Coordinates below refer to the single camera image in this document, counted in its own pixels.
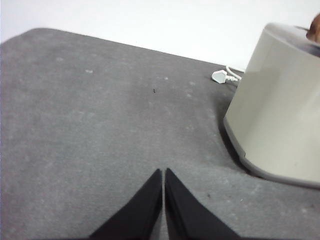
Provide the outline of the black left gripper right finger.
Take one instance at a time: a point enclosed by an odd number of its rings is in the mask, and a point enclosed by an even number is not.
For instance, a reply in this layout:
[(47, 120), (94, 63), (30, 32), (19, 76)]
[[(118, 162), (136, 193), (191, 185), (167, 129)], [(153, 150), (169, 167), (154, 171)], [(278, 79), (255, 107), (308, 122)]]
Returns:
[(164, 187), (168, 231), (172, 240), (240, 239), (196, 199), (170, 168), (165, 171)]

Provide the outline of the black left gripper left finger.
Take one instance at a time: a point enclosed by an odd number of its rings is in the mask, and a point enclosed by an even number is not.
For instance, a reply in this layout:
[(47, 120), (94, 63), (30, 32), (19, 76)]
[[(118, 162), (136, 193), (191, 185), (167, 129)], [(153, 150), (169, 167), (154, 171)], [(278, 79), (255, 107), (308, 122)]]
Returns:
[(162, 171), (157, 169), (136, 194), (91, 235), (91, 240), (148, 240), (163, 206)]

